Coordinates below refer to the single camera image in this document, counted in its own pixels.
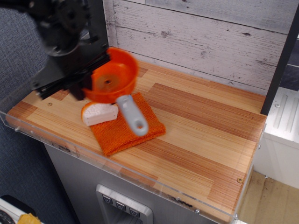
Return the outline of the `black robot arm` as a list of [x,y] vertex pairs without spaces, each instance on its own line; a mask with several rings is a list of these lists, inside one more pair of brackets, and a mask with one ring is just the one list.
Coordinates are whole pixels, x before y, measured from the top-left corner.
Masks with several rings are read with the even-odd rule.
[[92,72],[110,60],[107,35],[91,23],[89,5],[81,0],[2,0],[0,6],[35,21],[48,55],[31,89],[42,99],[60,90],[69,90],[77,100],[86,98]]

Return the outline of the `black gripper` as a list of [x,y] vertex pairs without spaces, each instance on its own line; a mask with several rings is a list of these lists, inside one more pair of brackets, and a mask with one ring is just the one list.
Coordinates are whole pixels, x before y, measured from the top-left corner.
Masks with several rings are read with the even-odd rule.
[[49,56],[43,69],[31,79],[31,90],[46,99],[60,90],[69,90],[76,100],[83,100],[83,89],[92,90],[93,71],[110,61],[109,54],[95,43],[80,43],[70,53]]

